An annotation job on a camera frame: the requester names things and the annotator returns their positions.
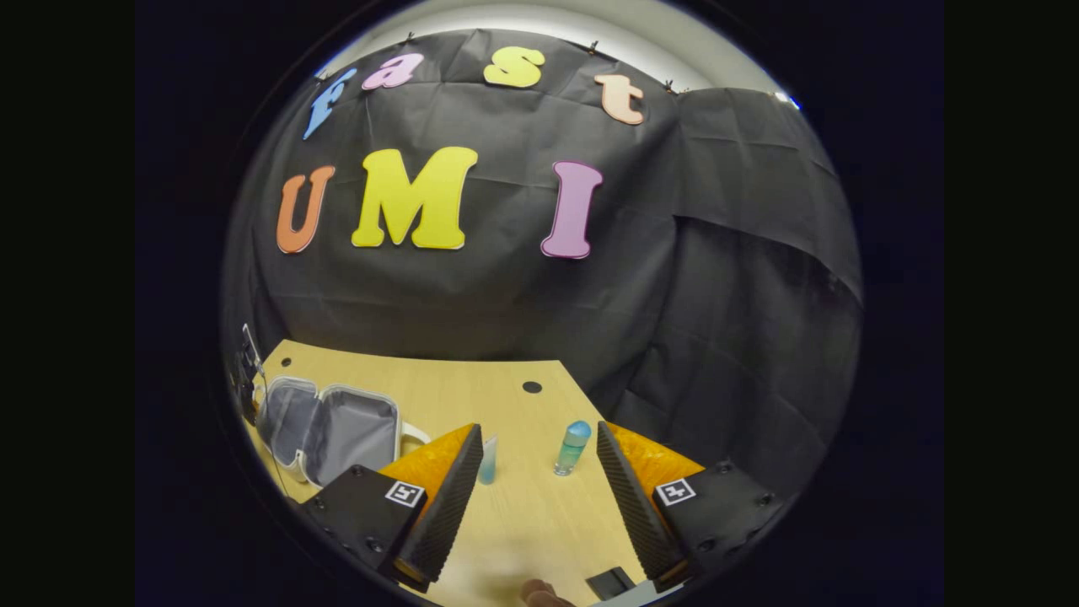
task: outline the gray storage case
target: gray storage case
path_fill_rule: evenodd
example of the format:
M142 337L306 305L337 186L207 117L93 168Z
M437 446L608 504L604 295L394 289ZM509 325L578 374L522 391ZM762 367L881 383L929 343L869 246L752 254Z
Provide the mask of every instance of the gray storage case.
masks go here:
M401 434L431 439L400 418L397 404L377 392L275 377L255 420L281 469L299 482L326 486L349 467L381 470L400 455Z

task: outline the pink letter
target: pink letter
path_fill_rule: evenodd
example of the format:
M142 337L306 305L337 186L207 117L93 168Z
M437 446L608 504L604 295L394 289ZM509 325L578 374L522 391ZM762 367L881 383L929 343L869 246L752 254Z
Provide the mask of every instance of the pink letter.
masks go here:
M585 239L588 206L592 203L592 190L603 182L603 175L579 162L556 162L552 168L559 179L558 205L550 235L540 244L540 250L548 257L583 259L591 250Z
M375 71L371 75L368 75L367 80L364 81L363 87L365 91L370 91L371 88L378 88L379 86L384 86L386 88L400 86L409 80L412 80L412 70L415 69L421 61L423 61L423 55L420 53L394 57L382 64L382 69Z

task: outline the foam letter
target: foam letter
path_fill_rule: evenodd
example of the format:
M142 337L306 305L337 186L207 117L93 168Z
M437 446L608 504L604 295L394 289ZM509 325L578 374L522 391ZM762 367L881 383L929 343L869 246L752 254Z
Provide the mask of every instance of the foam letter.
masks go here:
M315 168L311 174L311 195L308 197L308 216L303 218L300 231L292 229L292 211L296 209L296 196L303 187L303 175L297 175L285 181L281 192L281 210L277 212L277 248L283 252L299 252L311 244L318 229L318 212L323 208L323 195L326 193L326 181L333 176L332 166Z
M386 88L400 86L409 80L412 80L412 70L414 70L422 61L423 55L420 53L394 57L382 64L382 69L375 71L371 75L368 75L367 80L364 81L363 87L365 91L370 91L371 88L378 88L379 86L384 86Z
M483 68L483 78L492 84L527 88L540 82L540 68L546 59L540 51L520 46L505 46L491 55L491 63Z
M341 92L344 91L344 81L353 75L356 75L356 68L352 68L341 74L341 78L338 78L337 82L323 92L322 95L315 97L315 102L311 104L311 121L308 123L308 129L303 133L304 139L311 136L324 120L329 118L330 112L333 111L330 109L330 104L341 97Z
M603 85L603 111L626 124L644 122L644 114L630 109L629 98L643 99L644 93L637 86L630 86L629 79L618 73L602 73L596 77L596 82Z
M423 208L420 225L412 232L412 243L423 248L461 248L465 234L457 226L461 190L479 155L468 148L442 148L431 155L411 183L398 150L379 150L367 154L367 185L359 210L359 226L352 233L355 246L379 246L383 231L379 210L394 244L400 244L416 212Z
M591 250L585 239L588 207L592 203L592 190L603 182L603 175L579 162L556 162L554 169L559 179L558 205L550 235L540 244L540 250L548 257L588 257Z

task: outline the table surface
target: table surface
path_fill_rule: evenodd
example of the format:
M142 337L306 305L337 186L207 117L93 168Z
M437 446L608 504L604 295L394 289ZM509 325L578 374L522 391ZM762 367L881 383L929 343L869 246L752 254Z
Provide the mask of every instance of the table surface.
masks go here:
M494 483L476 484L441 576L423 595L428 599L447 607L522 605L521 583L541 578L585 607L598 602L586 578L622 567L634 583L644 581L596 457L596 438L572 474L551 471L566 426L583 419L595 432L602 419L560 362L395 359L285 341L263 368L270 382L287 375L310 380L319 390L346 384L386 395L401 418L432 440L469 423L482 426L484 440L498 436ZM525 392L525 382L543 390ZM315 495L310 484L278 477L255 429L247 428L275 483L284 482L297 501ZM409 443L402 454L415 449Z

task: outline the wall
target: wall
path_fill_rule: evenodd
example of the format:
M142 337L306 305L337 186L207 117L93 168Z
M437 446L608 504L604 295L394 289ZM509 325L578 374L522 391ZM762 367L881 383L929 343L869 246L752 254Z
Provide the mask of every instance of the wall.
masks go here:
M378 24L319 72L326 75L409 31L424 36L454 29L515 29L590 45L677 91L732 86L779 92L764 69L693 16L655 0L428 0Z

